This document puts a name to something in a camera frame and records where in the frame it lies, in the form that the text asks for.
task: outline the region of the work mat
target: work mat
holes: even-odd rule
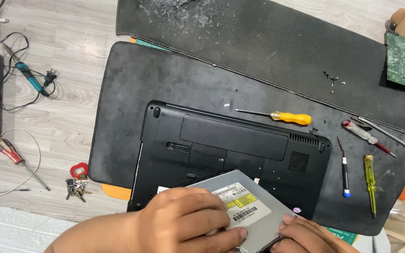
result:
[[[391,207],[405,184],[405,147],[372,130],[398,158],[369,145],[340,123],[350,114],[276,89],[211,64],[173,52],[128,42],[113,45],[107,61],[89,161],[92,180],[131,188],[140,148],[146,105],[161,100],[190,108],[326,136],[334,148],[314,221],[321,225],[364,235],[381,231]],[[235,112],[306,113],[312,123],[300,126]],[[405,141],[405,134],[383,127]],[[348,158],[351,198],[342,197],[341,140]],[[371,219],[363,155],[375,157],[377,219]]]
[[[405,130],[383,44],[273,1],[119,0],[116,33]]]

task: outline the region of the circuit board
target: circuit board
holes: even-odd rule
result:
[[[387,80],[405,86],[405,37],[386,33]]]

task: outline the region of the yellow screwdriver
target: yellow screwdriver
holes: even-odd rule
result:
[[[370,202],[371,202],[371,218],[376,219],[376,199],[374,198],[374,192],[376,191],[376,186],[374,181],[374,165],[373,165],[373,156],[365,155],[365,178],[367,180],[367,190],[370,193]]]
[[[293,113],[278,112],[278,111],[275,111],[272,113],[262,113],[262,112],[251,112],[251,111],[245,111],[245,110],[239,110],[239,109],[235,109],[235,111],[267,116],[267,117],[271,117],[274,120],[295,122],[300,125],[308,125],[312,122],[312,117],[307,114],[293,114]]]

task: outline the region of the wooden floor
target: wooden floor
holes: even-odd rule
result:
[[[41,148],[37,175],[51,188],[43,189],[33,179],[23,188],[0,196],[0,205],[66,219],[87,218],[124,212],[127,201],[110,198],[101,186],[91,182],[85,195],[87,203],[73,197],[65,200],[65,179],[72,165],[87,162],[93,136],[99,90],[109,49],[115,36],[117,0],[6,0],[1,18],[0,37],[22,32],[30,48],[22,60],[32,69],[45,73],[50,68],[60,72],[59,92],[54,99],[42,98],[35,105],[15,113],[2,114],[2,129],[20,128],[35,137]],[[394,11],[405,8],[405,0],[276,0],[276,2],[383,42],[385,22]],[[11,40],[14,48],[23,45]],[[16,72],[4,86],[7,107],[25,104],[36,96],[26,79]],[[37,165],[37,147],[24,133],[5,135],[18,148],[31,168]],[[20,184],[27,173],[0,153],[0,191]]]

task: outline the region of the black laptop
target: black laptop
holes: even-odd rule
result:
[[[238,169],[290,209],[312,218],[332,144],[313,134],[161,101],[145,111],[128,211],[158,192]]]

